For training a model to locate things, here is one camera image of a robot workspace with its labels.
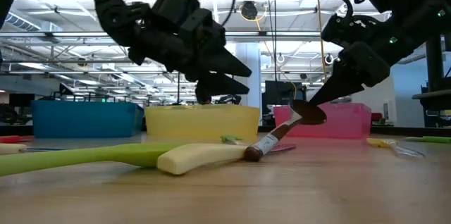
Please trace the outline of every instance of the desk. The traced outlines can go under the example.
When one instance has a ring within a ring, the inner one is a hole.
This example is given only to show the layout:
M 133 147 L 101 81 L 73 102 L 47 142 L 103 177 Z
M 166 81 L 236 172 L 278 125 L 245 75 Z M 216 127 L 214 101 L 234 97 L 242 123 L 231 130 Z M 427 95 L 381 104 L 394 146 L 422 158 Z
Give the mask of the desk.
M 356 140 L 297 143 L 181 177 L 93 163 L 0 178 L 0 223 L 450 223 L 451 146 L 409 143 L 426 155 L 415 161 Z

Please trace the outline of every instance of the yellow bin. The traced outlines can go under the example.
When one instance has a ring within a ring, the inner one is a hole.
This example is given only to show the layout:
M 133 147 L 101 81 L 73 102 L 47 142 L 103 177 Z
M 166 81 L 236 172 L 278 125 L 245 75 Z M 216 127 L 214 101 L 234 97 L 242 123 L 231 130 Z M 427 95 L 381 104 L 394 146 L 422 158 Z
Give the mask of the yellow bin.
M 146 107 L 147 134 L 158 138 L 220 142 L 233 135 L 257 141 L 260 109 L 233 104 Z

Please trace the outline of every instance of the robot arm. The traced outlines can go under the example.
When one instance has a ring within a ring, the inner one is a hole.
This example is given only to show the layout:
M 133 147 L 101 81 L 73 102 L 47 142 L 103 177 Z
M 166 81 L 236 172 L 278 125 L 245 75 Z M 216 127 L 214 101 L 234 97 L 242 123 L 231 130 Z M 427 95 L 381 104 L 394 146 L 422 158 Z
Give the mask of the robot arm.
M 356 4 L 365 0 L 354 0 Z M 365 15 L 333 15 L 322 38 L 344 49 L 333 74 L 311 99 L 319 105 L 373 87 L 390 75 L 390 67 L 430 37 L 451 29 L 451 0 L 369 0 L 385 22 Z
M 199 0 L 141 2 L 94 0 L 101 27 L 138 65 L 150 58 L 198 81 L 211 95 L 247 94 L 249 89 L 226 74 L 249 77 L 251 70 L 229 53 L 225 29 Z

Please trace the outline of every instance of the ceiling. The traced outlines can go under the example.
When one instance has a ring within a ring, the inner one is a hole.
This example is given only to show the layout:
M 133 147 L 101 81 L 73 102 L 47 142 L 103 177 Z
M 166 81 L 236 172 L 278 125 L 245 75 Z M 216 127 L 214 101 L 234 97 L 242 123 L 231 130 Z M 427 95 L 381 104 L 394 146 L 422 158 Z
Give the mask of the ceiling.
M 156 0 L 124 0 L 131 3 L 133 1 L 142 1 L 148 4 L 153 4 Z M 240 15 L 240 6 L 244 1 L 254 1 L 254 4 L 259 11 L 259 26 L 256 22 L 249 22 L 243 19 Z M 259 30 L 277 30 L 278 32 L 292 31 L 292 32 L 313 32 L 319 33 L 321 18 L 322 26 L 325 25 L 328 18 L 334 14 L 344 14 L 345 9 L 341 0 L 237 0 L 235 8 L 237 13 L 233 13 L 228 23 L 225 25 L 227 31 L 246 31 L 256 32 Z M 221 22 L 226 13 L 230 9 L 232 0 L 203 0 L 202 7 L 214 12 L 216 21 Z M 93 0 L 15 0 L 11 12 L 26 19 L 30 23 L 42 26 L 44 23 L 53 23 L 53 28 L 64 32 L 102 32 L 97 20 Z M 370 3 L 362 3 L 354 5 L 354 13 L 372 15 L 378 20 L 384 21 L 387 18 L 386 14 L 378 13 Z M 5 24 L 2 31 L 24 31 L 12 24 Z M 101 83 L 102 86 L 109 87 L 139 87 L 142 85 L 146 87 L 159 87 L 161 99 L 169 98 L 176 91 L 177 75 L 162 75 L 161 72 L 165 68 L 158 63 L 151 63 L 146 61 L 142 66 L 138 67 L 127 61 L 124 48 L 119 47 L 111 42 L 107 37 L 90 37 L 90 38 L 75 38 L 75 37 L 59 37 L 59 44 L 52 44 L 51 42 L 43 42 L 38 37 L 33 38 L 3 38 L 0 41 L 4 43 L 4 48 L 10 52 L 4 53 L 4 56 L 10 60 L 28 60 L 28 61 L 43 61 L 43 60 L 59 60 L 59 61 L 74 61 L 79 58 L 87 60 L 103 60 L 110 59 L 122 60 L 120 63 L 88 63 L 86 66 L 79 66 L 76 63 L 57 63 L 53 65 L 44 65 L 48 70 L 53 71 L 96 71 L 102 68 L 111 70 L 123 70 L 129 72 L 129 76 L 133 77 L 134 81 L 130 84 L 123 78 L 114 78 L 111 75 L 65 75 L 70 79 L 94 80 Z M 290 71 L 322 71 L 321 62 L 321 42 L 318 37 L 295 39 L 295 38 L 280 38 L 277 43 L 277 52 L 282 56 L 278 58 L 278 66 L 283 70 Z M 87 42 L 87 45 L 80 45 L 80 43 Z M 231 39 L 227 44 L 227 49 L 234 53 L 235 44 L 237 42 L 244 42 L 244 39 Z M 273 44 L 271 40 L 256 41 L 261 47 L 261 61 L 262 70 L 272 72 L 273 61 L 269 58 L 269 51 L 273 51 Z M 339 46 L 331 43 L 323 43 L 324 54 L 331 54 L 336 56 L 341 50 Z M 14 65 L 11 70 L 36 70 L 27 66 Z M 133 71 L 154 71 L 154 74 L 139 74 L 131 73 Z M 300 81 L 299 73 L 291 73 L 285 75 L 290 80 Z M 274 74 L 262 74 L 262 81 L 274 78 Z M 307 80 L 310 82 L 320 82 L 321 75 L 310 75 Z M 80 86 L 96 87 L 77 82 Z M 193 99 L 194 84 L 184 83 L 186 96 L 183 99 Z M 139 92 L 138 90 L 128 90 L 134 94 L 146 94 L 146 92 Z

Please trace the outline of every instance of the green spatula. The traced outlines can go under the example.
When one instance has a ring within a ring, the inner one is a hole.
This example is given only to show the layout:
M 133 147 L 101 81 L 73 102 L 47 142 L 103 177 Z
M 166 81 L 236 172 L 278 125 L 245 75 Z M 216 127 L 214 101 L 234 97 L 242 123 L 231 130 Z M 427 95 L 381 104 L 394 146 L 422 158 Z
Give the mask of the green spatula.
M 0 176 L 97 161 L 118 161 L 154 168 L 157 158 L 182 144 L 123 144 L 114 147 L 48 151 L 0 156 Z

